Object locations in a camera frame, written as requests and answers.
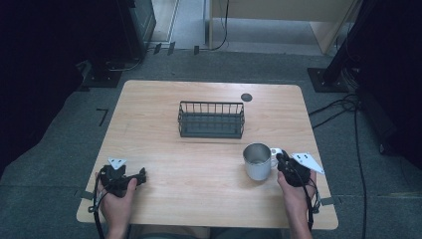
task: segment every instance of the wire basket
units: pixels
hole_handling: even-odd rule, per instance
[[[242,138],[243,103],[180,102],[179,131],[182,137]]]

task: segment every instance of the white tag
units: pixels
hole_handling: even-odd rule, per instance
[[[316,160],[307,152],[293,153],[292,158],[298,162],[300,165],[319,172],[320,174],[325,174],[323,169],[317,164]]]
[[[109,157],[108,162],[112,166],[112,168],[114,168],[114,170],[118,170],[124,165],[126,159]]]

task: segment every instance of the metal mug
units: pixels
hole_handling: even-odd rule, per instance
[[[280,148],[269,148],[260,142],[254,142],[245,147],[243,158],[249,177],[256,181],[267,179],[271,168],[278,163],[275,158],[272,158],[277,153],[283,152]]]

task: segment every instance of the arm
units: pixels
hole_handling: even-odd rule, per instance
[[[98,193],[103,190],[101,181]],[[134,191],[136,190],[136,178],[133,178],[128,186],[126,195],[123,198],[108,193],[102,200],[101,210],[108,225],[107,239],[124,238],[131,215],[131,206]]]
[[[317,183],[317,176],[311,170],[311,179]],[[282,172],[279,171],[278,182],[283,190],[283,199],[285,202],[286,215],[289,220],[291,237],[293,239],[313,238],[308,228],[308,206],[306,196],[302,187],[292,187],[285,179]],[[307,186],[310,198],[313,198],[316,191],[313,187]]]

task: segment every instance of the person's left hand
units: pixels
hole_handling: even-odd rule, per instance
[[[100,209],[108,225],[107,238],[124,238],[130,220],[136,183],[136,178],[133,178],[127,186],[126,195],[123,198],[119,198],[111,193],[106,193],[102,181],[99,181],[97,194],[103,191],[105,196],[101,202]]]

